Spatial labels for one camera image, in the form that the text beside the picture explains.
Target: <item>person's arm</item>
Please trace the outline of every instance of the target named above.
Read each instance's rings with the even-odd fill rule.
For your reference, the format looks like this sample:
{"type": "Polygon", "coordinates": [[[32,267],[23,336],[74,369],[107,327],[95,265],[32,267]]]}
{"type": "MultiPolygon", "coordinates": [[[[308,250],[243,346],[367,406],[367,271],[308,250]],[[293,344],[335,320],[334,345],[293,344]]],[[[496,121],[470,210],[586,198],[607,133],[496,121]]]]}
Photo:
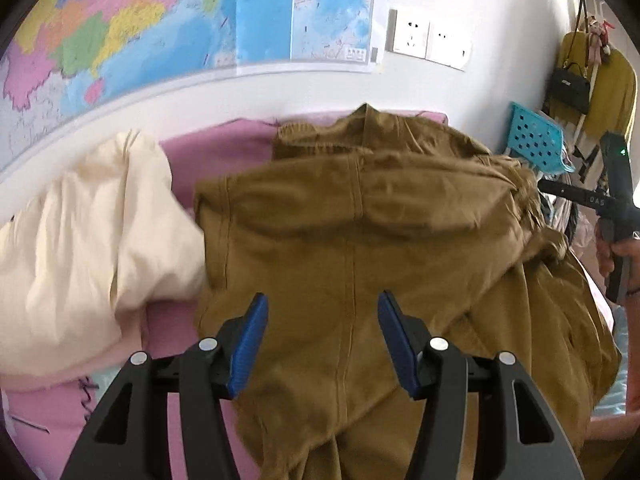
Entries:
{"type": "MultiPolygon", "coordinates": [[[[596,228],[596,244],[600,273],[606,278],[614,269],[612,254],[631,258],[628,290],[640,288],[640,240],[624,240],[610,244],[602,239],[600,225],[596,228]]],[[[626,298],[622,305],[628,319],[628,375],[626,380],[625,415],[594,417],[588,430],[588,440],[621,440],[631,438],[640,428],[640,293],[626,298]]]]}

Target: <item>pink bedding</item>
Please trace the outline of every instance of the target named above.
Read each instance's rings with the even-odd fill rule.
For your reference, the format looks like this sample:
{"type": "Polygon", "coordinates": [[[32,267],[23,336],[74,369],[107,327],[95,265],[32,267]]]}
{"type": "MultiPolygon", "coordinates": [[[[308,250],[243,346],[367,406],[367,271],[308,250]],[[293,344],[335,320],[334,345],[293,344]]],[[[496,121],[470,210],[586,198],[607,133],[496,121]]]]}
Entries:
{"type": "MultiPolygon", "coordinates": [[[[398,112],[422,115],[443,124],[444,114],[398,112]]],[[[271,156],[271,140],[279,123],[307,120],[332,124],[348,112],[313,114],[287,120],[237,120],[200,132],[174,137],[162,144],[173,173],[172,189],[184,208],[191,208],[194,184],[203,178],[236,173],[263,164],[271,156]]],[[[156,302],[147,306],[147,351],[155,358],[179,354],[197,340],[193,327],[195,302],[156,302]]],[[[79,370],[91,374],[98,370],[79,370]]],[[[7,429],[16,446],[41,479],[58,480],[73,446],[84,427],[88,409],[94,407],[94,392],[85,392],[79,381],[59,384],[34,392],[3,392],[2,407],[7,429]]],[[[242,480],[254,480],[259,470],[244,450],[234,430],[235,413],[223,403],[225,425],[242,480]]],[[[180,413],[177,396],[168,402],[168,429],[172,474],[175,480],[186,478],[180,413]]]]}

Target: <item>electrical outlet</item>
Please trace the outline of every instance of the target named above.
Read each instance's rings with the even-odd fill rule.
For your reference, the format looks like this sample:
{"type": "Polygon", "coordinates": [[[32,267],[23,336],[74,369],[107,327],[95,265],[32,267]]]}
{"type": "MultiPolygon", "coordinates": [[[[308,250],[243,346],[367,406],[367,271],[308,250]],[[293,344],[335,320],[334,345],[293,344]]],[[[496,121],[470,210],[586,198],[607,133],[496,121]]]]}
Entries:
{"type": "Polygon", "coordinates": [[[429,20],[421,9],[398,9],[394,52],[424,59],[427,54],[429,20]]]}
{"type": "Polygon", "coordinates": [[[460,28],[431,23],[426,59],[464,70],[471,58],[471,36],[460,28]]]}

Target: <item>cream garment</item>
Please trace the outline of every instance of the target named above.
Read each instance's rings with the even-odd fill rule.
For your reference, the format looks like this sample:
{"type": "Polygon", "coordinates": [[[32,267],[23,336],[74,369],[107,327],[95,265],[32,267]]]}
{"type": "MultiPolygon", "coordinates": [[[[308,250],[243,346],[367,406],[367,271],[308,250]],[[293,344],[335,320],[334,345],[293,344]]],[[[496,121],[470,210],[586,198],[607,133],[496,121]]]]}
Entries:
{"type": "Polygon", "coordinates": [[[145,302],[197,295],[203,236],[171,182],[155,140],[119,134],[0,228],[3,379],[77,367],[145,302]]]}

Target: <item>brown pants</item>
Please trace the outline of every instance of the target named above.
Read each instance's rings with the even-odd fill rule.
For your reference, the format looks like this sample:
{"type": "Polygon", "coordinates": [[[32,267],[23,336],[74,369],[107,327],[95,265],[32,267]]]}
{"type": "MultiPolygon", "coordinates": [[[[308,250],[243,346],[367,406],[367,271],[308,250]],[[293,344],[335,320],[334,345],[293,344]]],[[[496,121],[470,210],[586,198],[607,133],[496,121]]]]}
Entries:
{"type": "MultiPolygon", "coordinates": [[[[362,107],[330,128],[285,126],[276,161],[201,182],[207,285],[200,335],[255,292],[270,319],[238,431],[263,479],[401,479],[423,406],[409,400],[376,317],[406,314],[469,354],[517,355],[576,450],[618,354],[529,170],[422,118],[362,107]]],[[[463,477],[474,462],[468,416],[463,477]]]]}

